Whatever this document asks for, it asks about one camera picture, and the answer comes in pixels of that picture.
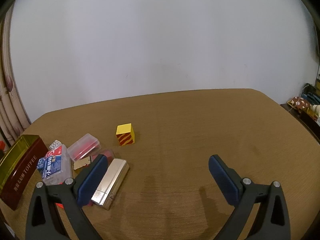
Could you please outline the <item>small dark red box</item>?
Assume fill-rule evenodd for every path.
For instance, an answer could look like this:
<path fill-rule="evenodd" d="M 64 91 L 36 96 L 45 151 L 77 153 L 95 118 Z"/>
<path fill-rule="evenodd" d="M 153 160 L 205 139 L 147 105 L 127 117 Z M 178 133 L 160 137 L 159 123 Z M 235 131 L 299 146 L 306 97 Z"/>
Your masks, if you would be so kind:
<path fill-rule="evenodd" d="M 114 152 L 112 150 L 100 149 L 98 152 L 95 153 L 95 155 L 91 155 L 91 162 L 93 162 L 99 154 L 104 155 L 107 158 L 108 165 L 110 165 L 115 158 Z"/>

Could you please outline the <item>cluttered side shelf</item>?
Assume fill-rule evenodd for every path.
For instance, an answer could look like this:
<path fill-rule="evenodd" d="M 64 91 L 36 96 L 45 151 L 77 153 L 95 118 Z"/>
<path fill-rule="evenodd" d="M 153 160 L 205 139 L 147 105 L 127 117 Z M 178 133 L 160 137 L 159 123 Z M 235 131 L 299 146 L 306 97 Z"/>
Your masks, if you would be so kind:
<path fill-rule="evenodd" d="M 281 107 L 298 120 L 319 142 L 319 64 L 314 84 L 306 83 L 298 96 Z"/>

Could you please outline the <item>clear box with red content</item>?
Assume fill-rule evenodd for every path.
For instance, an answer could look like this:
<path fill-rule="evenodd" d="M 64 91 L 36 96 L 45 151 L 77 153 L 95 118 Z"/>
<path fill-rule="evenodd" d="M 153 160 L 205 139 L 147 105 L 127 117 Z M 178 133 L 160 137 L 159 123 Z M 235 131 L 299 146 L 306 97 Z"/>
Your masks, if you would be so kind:
<path fill-rule="evenodd" d="M 67 153 L 73 162 L 83 159 L 87 156 L 91 156 L 101 149 L 99 140 L 87 133 L 75 143 L 73 143 L 69 148 L 67 148 Z"/>

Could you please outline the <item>clear box blue label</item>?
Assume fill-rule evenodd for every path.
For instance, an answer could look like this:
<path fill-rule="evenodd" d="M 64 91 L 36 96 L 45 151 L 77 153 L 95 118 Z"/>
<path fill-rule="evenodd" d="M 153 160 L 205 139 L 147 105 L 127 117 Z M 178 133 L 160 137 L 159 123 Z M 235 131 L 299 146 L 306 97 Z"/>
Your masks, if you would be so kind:
<path fill-rule="evenodd" d="M 47 186 L 62 184 L 67 178 L 72 178 L 71 159 L 67 147 L 61 143 L 52 146 L 46 155 L 39 159 L 37 170 Z"/>

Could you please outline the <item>silver metal rectangular box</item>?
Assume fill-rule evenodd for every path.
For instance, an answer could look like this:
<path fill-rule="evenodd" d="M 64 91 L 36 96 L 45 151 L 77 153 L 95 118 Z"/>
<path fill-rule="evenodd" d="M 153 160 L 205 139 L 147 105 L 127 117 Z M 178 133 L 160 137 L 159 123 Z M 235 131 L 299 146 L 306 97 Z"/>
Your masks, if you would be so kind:
<path fill-rule="evenodd" d="M 129 169 L 126 160 L 113 159 L 91 201 L 109 210 Z"/>

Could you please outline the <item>red gold tin box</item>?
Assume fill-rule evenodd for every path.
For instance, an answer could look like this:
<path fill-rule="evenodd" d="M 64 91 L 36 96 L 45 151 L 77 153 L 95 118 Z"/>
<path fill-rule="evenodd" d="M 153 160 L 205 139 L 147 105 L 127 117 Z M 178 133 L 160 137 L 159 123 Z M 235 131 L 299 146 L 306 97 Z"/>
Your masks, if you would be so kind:
<path fill-rule="evenodd" d="M 1 159 L 1 200 L 13 211 L 48 148 L 38 135 L 20 136 Z"/>

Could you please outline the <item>yellow red striped cube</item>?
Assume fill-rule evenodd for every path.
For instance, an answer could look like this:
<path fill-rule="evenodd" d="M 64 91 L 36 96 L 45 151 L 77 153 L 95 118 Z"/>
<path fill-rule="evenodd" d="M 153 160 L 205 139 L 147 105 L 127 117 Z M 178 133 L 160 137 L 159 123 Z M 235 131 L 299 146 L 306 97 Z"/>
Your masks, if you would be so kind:
<path fill-rule="evenodd" d="M 116 137 L 120 146 L 135 143 L 135 132 L 131 123 L 117 126 Z"/>

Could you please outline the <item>small gold tan block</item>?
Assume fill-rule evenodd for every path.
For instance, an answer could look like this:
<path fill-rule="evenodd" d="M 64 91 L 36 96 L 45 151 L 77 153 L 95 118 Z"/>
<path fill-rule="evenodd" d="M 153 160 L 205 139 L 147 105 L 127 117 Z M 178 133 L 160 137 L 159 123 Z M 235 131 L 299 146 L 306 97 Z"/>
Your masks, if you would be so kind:
<path fill-rule="evenodd" d="M 91 158 L 85 157 L 74 162 L 74 170 L 78 170 L 91 164 Z"/>

